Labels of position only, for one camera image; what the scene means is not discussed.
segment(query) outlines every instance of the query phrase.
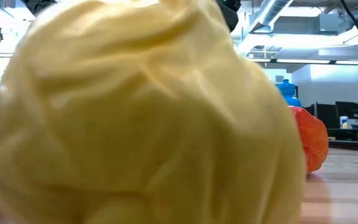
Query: computer monitor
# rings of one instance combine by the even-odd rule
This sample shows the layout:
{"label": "computer monitor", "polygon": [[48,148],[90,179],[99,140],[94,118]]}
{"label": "computer monitor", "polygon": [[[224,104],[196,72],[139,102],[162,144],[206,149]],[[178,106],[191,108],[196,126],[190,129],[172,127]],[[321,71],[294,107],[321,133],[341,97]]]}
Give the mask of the computer monitor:
{"label": "computer monitor", "polygon": [[347,116],[349,119],[358,119],[358,103],[335,102],[338,117]]}
{"label": "computer monitor", "polygon": [[336,105],[316,103],[316,117],[324,123],[328,129],[340,128],[339,118],[336,115]]}

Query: orange object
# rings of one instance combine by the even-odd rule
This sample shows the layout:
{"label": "orange object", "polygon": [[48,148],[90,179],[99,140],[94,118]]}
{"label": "orange object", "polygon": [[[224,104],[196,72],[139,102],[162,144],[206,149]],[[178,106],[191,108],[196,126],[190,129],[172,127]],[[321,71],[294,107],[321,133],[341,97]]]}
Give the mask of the orange object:
{"label": "orange object", "polygon": [[307,110],[290,106],[298,123],[303,151],[306,154],[308,174],[319,170],[328,155],[328,133],[322,121]]}

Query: orange bag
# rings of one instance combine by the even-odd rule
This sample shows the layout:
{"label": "orange bag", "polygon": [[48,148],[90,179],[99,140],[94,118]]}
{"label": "orange bag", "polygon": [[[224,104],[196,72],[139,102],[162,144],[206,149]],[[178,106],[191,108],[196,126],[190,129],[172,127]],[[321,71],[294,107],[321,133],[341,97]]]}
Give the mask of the orange bag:
{"label": "orange bag", "polygon": [[328,133],[322,121],[307,110],[290,106],[298,123],[308,166],[308,174],[321,168],[328,155]]}

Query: blue bottle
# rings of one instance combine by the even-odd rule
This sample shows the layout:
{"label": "blue bottle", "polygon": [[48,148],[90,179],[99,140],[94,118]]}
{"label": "blue bottle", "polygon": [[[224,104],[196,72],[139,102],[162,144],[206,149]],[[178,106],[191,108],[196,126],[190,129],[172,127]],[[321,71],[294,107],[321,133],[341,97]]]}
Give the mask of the blue bottle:
{"label": "blue bottle", "polygon": [[283,80],[283,83],[278,84],[277,87],[281,91],[281,94],[284,96],[284,99],[289,106],[302,107],[301,102],[298,100],[298,98],[293,96],[295,95],[294,84],[290,83],[289,80]]}

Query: yellow plush toy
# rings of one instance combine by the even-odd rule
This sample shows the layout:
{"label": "yellow plush toy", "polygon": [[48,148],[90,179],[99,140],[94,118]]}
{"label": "yellow plush toy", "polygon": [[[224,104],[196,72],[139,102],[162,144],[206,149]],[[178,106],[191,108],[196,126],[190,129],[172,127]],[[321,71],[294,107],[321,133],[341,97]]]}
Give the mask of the yellow plush toy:
{"label": "yellow plush toy", "polygon": [[17,224],[296,224],[295,120],[215,0],[61,3],[0,84]]}

